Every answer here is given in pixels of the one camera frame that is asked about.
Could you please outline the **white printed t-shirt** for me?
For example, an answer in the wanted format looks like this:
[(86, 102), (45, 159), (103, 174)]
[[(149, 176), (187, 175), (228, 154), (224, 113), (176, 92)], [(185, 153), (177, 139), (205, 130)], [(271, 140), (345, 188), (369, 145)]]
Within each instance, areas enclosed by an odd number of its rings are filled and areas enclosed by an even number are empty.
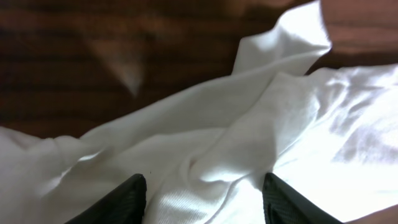
[(342, 223), (397, 206), (397, 65), (310, 67), (319, 1), (243, 38), (231, 75), (80, 138), (1, 129), (1, 222), (66, 223), (134, 174), (142, 223), (266, 223), (273, 173)]

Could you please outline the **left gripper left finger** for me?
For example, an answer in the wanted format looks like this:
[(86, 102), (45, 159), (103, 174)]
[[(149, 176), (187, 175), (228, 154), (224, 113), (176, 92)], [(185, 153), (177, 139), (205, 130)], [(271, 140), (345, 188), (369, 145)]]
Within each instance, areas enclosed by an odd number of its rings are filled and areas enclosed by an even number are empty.
[(141, 224), (146, 208), (146, 191), (144, 176), (134, 174), (65, 224)]

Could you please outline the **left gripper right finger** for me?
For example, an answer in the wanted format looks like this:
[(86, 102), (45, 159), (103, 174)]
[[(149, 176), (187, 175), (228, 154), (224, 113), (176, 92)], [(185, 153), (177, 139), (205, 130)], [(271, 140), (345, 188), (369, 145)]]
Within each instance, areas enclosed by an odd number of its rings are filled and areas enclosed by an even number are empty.
[(343, 224), (270, 172), (264, 178), (262, 197), (267, 224)]

